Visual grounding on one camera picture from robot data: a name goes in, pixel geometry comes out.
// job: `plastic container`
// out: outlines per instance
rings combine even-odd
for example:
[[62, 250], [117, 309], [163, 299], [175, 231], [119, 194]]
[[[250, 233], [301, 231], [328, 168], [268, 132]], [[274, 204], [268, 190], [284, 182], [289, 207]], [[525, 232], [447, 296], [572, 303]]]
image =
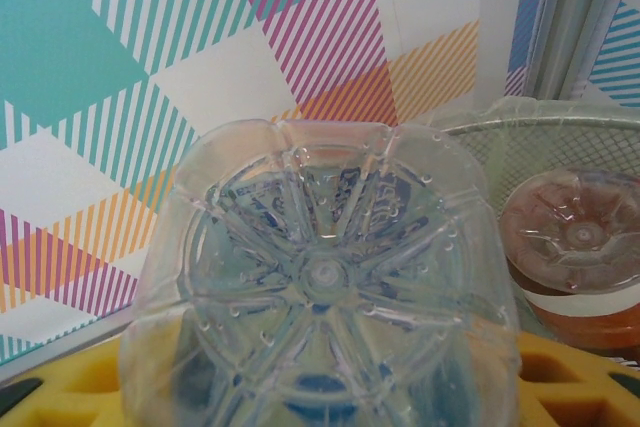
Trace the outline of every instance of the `plastic container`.
[[130, 424], [514, 425], [517, 320], [486, 195], [427, 127], [208, 134], [123, 337]]
[[512, 274], [561, 340], [640, 361], [640, 179], [556, 169], [523, 183], [500, 229]]

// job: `orange stripe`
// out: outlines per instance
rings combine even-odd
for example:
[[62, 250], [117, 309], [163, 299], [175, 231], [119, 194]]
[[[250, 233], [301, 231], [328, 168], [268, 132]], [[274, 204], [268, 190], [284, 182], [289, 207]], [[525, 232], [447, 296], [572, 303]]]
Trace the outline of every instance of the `orange stripe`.
[[58, 279], [56, 279], [56, 264], [58, 262], [58, 247], [60, 243], [58, 240], [60, 240], [60, 222], [53, 224], [53, 238], [51, 239], [51, 242], [53, 242], [51, 249], [51, 281], [47, 288], [47, 292], [54, 290], [56, 288], [56, 282], [58, 281]]
[[463, 68], [471, 67], [473, 68], [475, 62], [474, 59], [474, 51], [476, 48], [476, 40], [477, 37], [475, 35], [470, 35], [468, 38], [464, 39], [464, 44], [460, 43], [460, 45], [456, 48], [456, 50], [452, 53], [452, 62], [450, 62], [446, 71], [443, 72], [442, 82], [438, 83], [438, 87], [434, 92], [434, 107], [438, 105], [442, 105], [448, 99], [446, 99], [446, 90], [451, 87], [451, 84], [455, 84], [456, 77], [458, 74], [462, 74], [460, 72]]
[[24, 304], [27, 301], [27, 286], [26, 284], [26, 257], [24, 252], [24, 239], [20, 240], [17, 244], [18, 249], [18, 275], [20, 276], [20, 304]]
[[111, 227], [113, 225], [113, 215], [116, 210], [116, 203], [118, 202], [118, 194], [111, 196], [111, 204], [109, 205], [109, 215], [107, 217], [107, 228], [104, 231], [104, 237], [102, 241], [102, 253], [100, 254], [100, 260], [106, 262], [107, 248], [109, 247], [109, 241], [111, 239]]
[[102, 199], [100, 201], [100, 205], [98, 206], [98, 219], [96, 220], [96, 233], [93, 237], [93, 247], [91, 248], [91, 255], [93, 257], [92, 265], [89, 266], [90, 271], [94, 271], [97, 269], [95, 259], [102, 259], [98, 257], [98, 246], [100, 245], [100, 232], [102, 231], [102, 218], [104, 216], [104, 207], [107, 204], [106, 199]]
[[120, 255], [118, 258], [124, 257], [125, 251], [127, 249], [127, 245], [129, 244], [129, 234], [131, 233], [131, 227], [133, 227], [133, 219], [135, 217], [136, 210], [138, 209], [139, 202], [136, 202], [138, 195], [140, 195], [140, 189], [142, 188], [141, 184], [136, 185], [136, 190], [133, 194], [133, 198], [131, 199], [131, 208], [129, 209], [129, 217], [127, 218], [126, 228], [124, 231], [124, 238], [122, 239], [122, 244], [120, 246]]
[[127, 210], [127, 204], [129, 203], [129, 192], [128, 189], [122, 192], [120, 196], [120, 212], [118, 212], [118, 221], [116, 222], [116, 232], [113, 235], [113, 243], [111, 244], [111, 255], [109, 255], [109, 262], [113, 262], [116, 259], [116, 250], [118, 249], [118, 245], [120, 242], [120, 229], [122, 228], [124, 213]]
[[47, 277], [47, 249], [49, 248], [49, 230], [45, 227], [42, 229], [42, 245], [40, 246], [40, 265], [38, 268], [40, 269], [40, 288], [38, 289], [39, 295], [44, 295], [47, 286], [45, 285], [46, 277]]
[[147, 205], [149, 205], [148, 202], [149, 202], [149, 195], [151, 195], [151, 186], [153, 185], [153, 177], [149, 177], [146, 182], [147, 182], [147, 187], [144, 190], [144, 198], [142, 199], [142, 208], [140, 209], [140, 214], [138, 215], [138, 220], [136, 221], [136, 227], [133, 230], [133, 239], [131, 239], [131, 247], [129, 248], [129, 253], [133, 252], [136, 248], [136, 242], [138, 241], [138, 235], [140, 234], [140, 227], [142, 227], [142, 219], [146, 214]]
[[[465, 26], [462, 30], [457, 31], [456, 35], [449, 36], [447, 39], [446, 51], [442, 49], [440, 52], [438, 52], [436, 58], [431, 59], [428, 72], [423, 73], [421, 83], [414, 87], [414, 103], [413, 105], [411, 105], [411, 107], [404, 110], [402, 114], [403, 121], [407, 121], [413, 118], [419, 112], [425, 112], [436, 105], [432, 100], [435, 95], [434, 91], [438, 90], [440, 84], [442, 83], [442, 79], [445, 75], [447, 67], [455, 63], [455, 61], [457, 60], [456, 51], [460, 46], [460, 38], [466, 35], [467, 27], [468, 25]], [[422, 100], [426, 98], [425, 92], [429, 93], [427, 101]]]

